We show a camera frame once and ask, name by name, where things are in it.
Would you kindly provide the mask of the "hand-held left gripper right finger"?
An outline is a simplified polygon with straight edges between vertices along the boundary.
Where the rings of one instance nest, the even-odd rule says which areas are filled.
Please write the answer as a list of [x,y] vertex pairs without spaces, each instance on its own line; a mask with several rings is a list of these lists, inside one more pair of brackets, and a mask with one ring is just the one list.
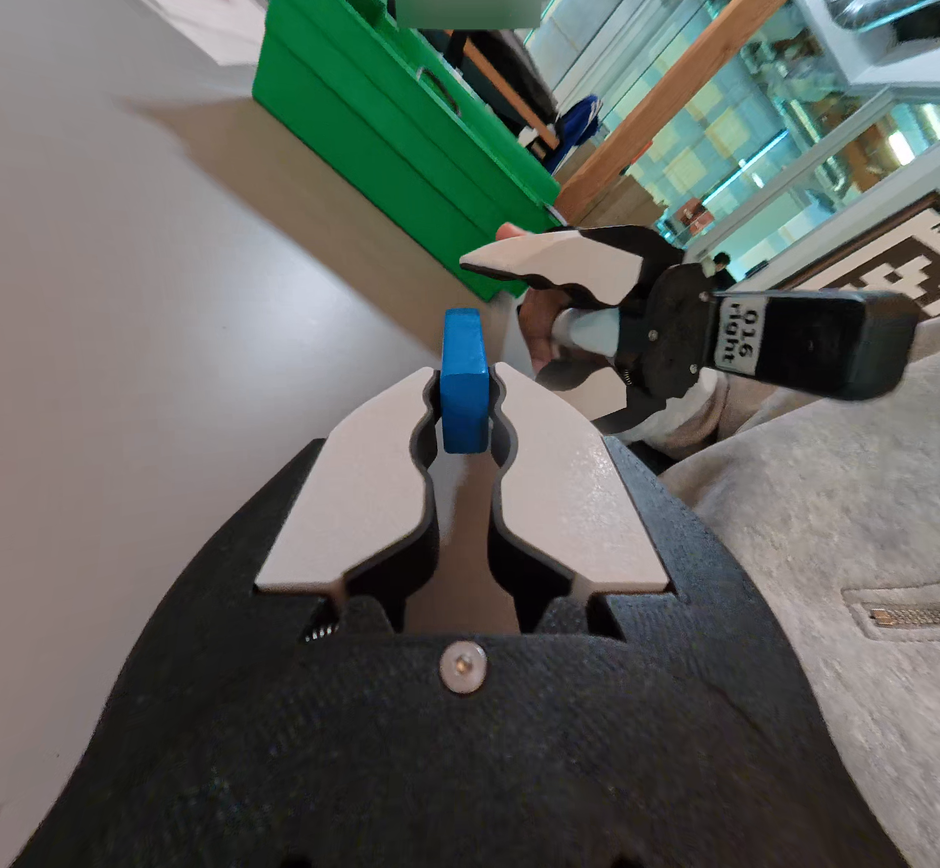
[[491,368],[488,565],[534,633],[550,604],[670,591],[671,580],[605,439],[555,392]]

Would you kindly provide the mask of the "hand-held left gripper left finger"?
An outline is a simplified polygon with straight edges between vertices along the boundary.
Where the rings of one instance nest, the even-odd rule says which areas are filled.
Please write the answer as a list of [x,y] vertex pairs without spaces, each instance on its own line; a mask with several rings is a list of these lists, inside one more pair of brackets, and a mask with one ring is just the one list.
[[375,599],[401,632],[432,577],[439,526],[439,372],[423,367],[371,398],[324,440],[256,575],[261,594],[315,595],[337,611]]

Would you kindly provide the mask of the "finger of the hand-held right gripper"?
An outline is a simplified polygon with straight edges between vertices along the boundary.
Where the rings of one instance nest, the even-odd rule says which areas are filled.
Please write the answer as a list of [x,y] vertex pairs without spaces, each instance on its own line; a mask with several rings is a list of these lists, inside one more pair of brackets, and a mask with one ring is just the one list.
[[517,235],[464,254],[461,268],[534,289],[560,289],[580,306],[645,298],[681,264],[681,249],[651,228],[622,225]]
[[536,382],[605,436],[626,433],[666,408],[665,399],[629,384],[599,359],[554,359],[536,374]]

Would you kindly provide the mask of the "blue wooden block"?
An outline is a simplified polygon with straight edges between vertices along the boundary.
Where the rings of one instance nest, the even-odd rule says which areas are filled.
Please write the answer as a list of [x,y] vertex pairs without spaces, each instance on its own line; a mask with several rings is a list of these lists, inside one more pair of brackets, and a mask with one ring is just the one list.
[[490,371],[479,312],[446,312],[439,378],[444,450],[482,453],[490,437]]

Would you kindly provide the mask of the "green plastic bin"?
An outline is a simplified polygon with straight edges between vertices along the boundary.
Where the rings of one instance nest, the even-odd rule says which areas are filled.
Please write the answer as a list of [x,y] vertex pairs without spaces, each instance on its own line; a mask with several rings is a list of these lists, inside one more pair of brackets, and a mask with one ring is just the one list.
[[484,301],[461,257],[558,227],[559,185],[386,0],[268,0],[253,98]]

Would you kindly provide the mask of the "person's right hand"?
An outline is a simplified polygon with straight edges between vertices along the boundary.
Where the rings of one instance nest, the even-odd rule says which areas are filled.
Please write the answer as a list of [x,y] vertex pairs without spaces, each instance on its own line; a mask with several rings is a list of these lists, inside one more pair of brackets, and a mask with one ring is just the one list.
[[[563,230],[535,235],[512,223],[504,223],[496,232],[495,239],[511,246],[523,261],[523,274],[535,271],[544,281],[560,279],[560,274],[546,272],[546,258],[558,254],[560,244],[574,239],[575,231]],[[571,295],[563,287],[532,287],[518,307],[518,326],[530,357],[532,373],[537,375],[557,357],[553,337],[554,323],[558,314],[570,307]]]

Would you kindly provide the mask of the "framed marker sign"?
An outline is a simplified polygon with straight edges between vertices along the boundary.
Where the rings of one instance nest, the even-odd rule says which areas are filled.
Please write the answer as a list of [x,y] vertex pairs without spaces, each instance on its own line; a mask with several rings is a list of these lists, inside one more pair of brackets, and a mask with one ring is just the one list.
[[922,320],[939,314],[939,193],[933,191],[779,285],[787,291],[888,292]]

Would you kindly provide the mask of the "blue jacket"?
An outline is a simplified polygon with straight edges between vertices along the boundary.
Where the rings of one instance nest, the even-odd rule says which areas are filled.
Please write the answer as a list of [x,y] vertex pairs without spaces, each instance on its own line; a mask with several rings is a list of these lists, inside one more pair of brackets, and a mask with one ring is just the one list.
[[543,166],[549,173],[554,174],[571,152],[597,133],[602,107],[602,99],[591,94],[574,104],[558,119],[558,146],[543,159]]

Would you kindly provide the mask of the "wooden desk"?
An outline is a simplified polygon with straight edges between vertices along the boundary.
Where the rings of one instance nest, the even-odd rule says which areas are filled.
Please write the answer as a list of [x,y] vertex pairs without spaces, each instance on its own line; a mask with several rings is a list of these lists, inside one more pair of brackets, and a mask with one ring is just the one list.
[[545,149],[559,146],[555,99],[522,40],[506,30],[444,29],[443,56],[498,116],[533,130]]

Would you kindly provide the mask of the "wooden post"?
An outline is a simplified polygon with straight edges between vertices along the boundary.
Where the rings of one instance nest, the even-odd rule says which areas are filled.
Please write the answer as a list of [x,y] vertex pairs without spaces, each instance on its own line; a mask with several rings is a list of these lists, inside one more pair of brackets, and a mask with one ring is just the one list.
[[561,188],[556,209],[578,223],[657,134],[787,0],[731,0]]

